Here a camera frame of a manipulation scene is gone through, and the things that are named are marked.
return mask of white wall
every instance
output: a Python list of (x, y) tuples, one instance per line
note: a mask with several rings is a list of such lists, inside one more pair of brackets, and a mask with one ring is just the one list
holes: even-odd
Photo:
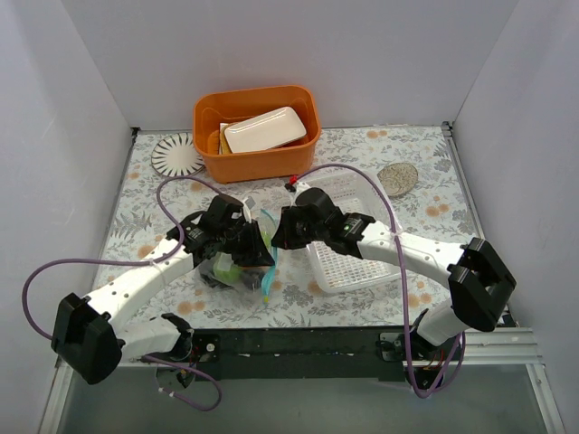
[[(24, 319), (22, 285), (48, 260), (99, 253), (130, 131), (60, 0), (0, 2), (0, 65), (0, 430), (29, 433), (56, 356)], [(52, 332), (58, 300), (89, 290), (93, 271), (37, 279), (42, 327)]]
[(128, 123), (300, 83), (325, 127), (456, 118), (517, 0), (63, 0)]
[(568, 432), (579, 432), (579, 2), (520, 0), (456, 121), (485, 234), (518, 286)]

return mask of gray floor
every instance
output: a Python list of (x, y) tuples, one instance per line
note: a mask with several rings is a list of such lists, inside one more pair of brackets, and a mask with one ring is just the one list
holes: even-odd
[[(244, 380), (222, 386), (221, 406), (201, 413), (160, 394), (151, 368), (118, 368), (95, 386), (75, 377), (59, 432), (546, 432), (524, 366), (465, 366), (455, 384), (428, 400), (371, 379)], [(212, 387), (195, 383), (187, 395), (209, 403)]]

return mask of white plastic basket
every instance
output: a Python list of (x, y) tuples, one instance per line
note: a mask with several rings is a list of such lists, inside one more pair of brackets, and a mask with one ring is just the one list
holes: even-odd
[[(377, 177), (367, 175), (376, 182), (380, 191), (388, 199)], [(386, 226), (390, 226), (388, 211), (380, 200), (380, 196), (374, 187), (356, 172), (339, 169), (320, 175), (312, 174), (304, 178), (304, 182), (324, 190), (343, 212), (368, 214)], [(396, 220), (396, 225), (401, 228), (398, 220)], [(394, 265), (338, 255), (323, 242), (309, 244), (308, 256), (319, 287), (327, 293), (368, 288), (400, 277), (400, 269)]]

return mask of floral tablecloth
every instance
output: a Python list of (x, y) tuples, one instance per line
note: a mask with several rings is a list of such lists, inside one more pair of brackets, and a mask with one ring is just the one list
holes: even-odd
[[(145, 257), (171, 222), (157, 206), (155, 192), (163, 179), (150, 164), (155, 144), (166, 135), (139, 133), (114, 217), (105, 259)], [(418, 169), (418, 184), (392, 199), (404, 229), (440, 241), (469, 241), (475, 235), (472, 216), (439, 127), (359, 127), (325, 129), (316, 147), (314, 165), (347, 163), (377, 173), (386, 165), (409, 162)], [(208, 173), (199, 174), (211, 181)], [(251, 196), (257, 207), (277, 213), (287, 204), (284, 180), (269, 179), (221, 185), (227, 194)], [(177, 219), (206, 209), (213, 193), (197, 182), (166, 186), (163, 198)], [(126, 269), (101, 267), (100, 287)], [(448, 291), (439, 284), (409, 274), (411, 318), (440, 303)], [(329, 295), (316, 283), (304, 250), (282, 251), (270, 303), (250, 290), (207, 287), (194, 271), (178, 278), (143, 306), (131, 322), (175, 312), (195, 328), (251, 328), (291, 326), (400, 325), (400, 281), (381, 288)]]

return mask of orange plastic container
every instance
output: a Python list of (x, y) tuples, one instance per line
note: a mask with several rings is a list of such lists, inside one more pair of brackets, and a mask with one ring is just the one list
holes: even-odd
[[(292, 107), (306, 127), (306, 136), (283, 147), (260, 152), (219, 155), (219, 124), (254, 118), (281, 107)], [(300, 174), (314, 161), (321, 133), (314, 97), (301, 86), (275, 86), (213, 93), (193, 109), (193, 141), (209, 175), (218, 183)]]

